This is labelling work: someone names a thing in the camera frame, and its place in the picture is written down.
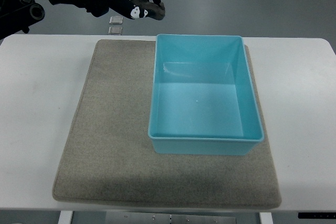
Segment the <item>floor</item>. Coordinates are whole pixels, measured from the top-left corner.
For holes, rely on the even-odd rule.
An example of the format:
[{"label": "floor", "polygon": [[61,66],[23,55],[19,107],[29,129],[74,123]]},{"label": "floor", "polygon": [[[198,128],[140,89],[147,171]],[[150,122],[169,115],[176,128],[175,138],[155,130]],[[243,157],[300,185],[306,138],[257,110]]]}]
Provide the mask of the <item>floor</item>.
[{"label": "floor", "polygon": [[[52,6],[48,0],[35,1],[44,7],[46,17],[42,22],[30,27],[31,34],[105,35],[109,30],[110,17],[117,15],[110,10],[104,16],[95,18],[86,13],[84,9],[78,9],[71,5]],[[330,43],[336,52],[335,0],[162,1],[166,7],[166,17],[162,21],[150,18],[124,19],[122,34],[155,36],[164,33],[323,38]],[[18,217],[21,214],[26,216],[25,220],[5,219],[5,217],[9,218],[12,215]],[[46,216],[43,214],[50,214],[49,217],[55,219],[55,223],[59,216],[59,212],[0,211],[0,224],[46,223]],[[75,221],[81,218],[81,215],[78,214],[74,215]],[[32,216],[35,216],[33,221],[28,222],[27,219]],[[98,214],[93,218],[97,220],[96,218],[102,217]],[[334,220],[299,220],[296,212],[276,213],[273,218],[274,223],[336,223]]]}]

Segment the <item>felt pad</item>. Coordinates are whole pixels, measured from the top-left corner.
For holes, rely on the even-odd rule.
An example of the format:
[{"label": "felt pad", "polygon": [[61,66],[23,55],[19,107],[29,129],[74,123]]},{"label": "felt pad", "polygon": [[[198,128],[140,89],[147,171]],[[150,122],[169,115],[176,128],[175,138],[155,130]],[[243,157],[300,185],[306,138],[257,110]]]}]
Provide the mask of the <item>felt pad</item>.
[{"label": "felt pad", "polygon": [[97,43],[53,197],[128,207],[278,207],[281,197],[257,93],[265,140],[247,155],[154,151],[147,135],[154,55],[154,41]]}]

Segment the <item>blue plastic bin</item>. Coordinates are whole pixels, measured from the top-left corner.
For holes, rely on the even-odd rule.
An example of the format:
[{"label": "blue plastic bin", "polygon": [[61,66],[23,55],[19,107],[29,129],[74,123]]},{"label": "blue plastic bin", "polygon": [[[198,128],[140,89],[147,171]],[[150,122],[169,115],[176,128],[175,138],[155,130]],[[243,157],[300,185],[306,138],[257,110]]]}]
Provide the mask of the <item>blue plastic bin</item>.
[{"label": "blue plastic bin", "polygon": [[170,154],[245,155],[264,139],[241,37],[157,36],[148,135]]}]

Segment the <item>white table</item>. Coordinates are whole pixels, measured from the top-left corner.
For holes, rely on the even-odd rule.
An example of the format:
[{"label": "white table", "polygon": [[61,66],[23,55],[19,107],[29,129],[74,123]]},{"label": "white table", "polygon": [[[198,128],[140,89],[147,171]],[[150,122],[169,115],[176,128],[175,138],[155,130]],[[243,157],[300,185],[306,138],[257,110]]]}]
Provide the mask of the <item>white table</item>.
[{"label": "white table", "polygon": [[[51,195],[99,39],[155,37],[12,35],[0,45],[0,209],[123,210]],[[336,55],[323,39],[244,42],[282,196],[272,211],[336,211]]]}]

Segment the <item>gray floor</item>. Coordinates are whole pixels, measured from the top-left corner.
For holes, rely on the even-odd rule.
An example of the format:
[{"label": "gray floor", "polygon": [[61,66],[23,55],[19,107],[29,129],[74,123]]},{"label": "gray floor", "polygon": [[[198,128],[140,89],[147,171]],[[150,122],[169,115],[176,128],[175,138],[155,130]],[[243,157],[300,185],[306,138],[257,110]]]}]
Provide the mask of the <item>gray floor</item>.
[{"label": "gray floor", "polygon": [[[124,19],[123,35],[212,34],[242,37],[324,38],[336,51],[335,0],[162,0],[166,17]],[[32,34],[105,35],[110,10],[95,18],[70,5],[52,6],[36,0],[45,19],[30,28]]]}]

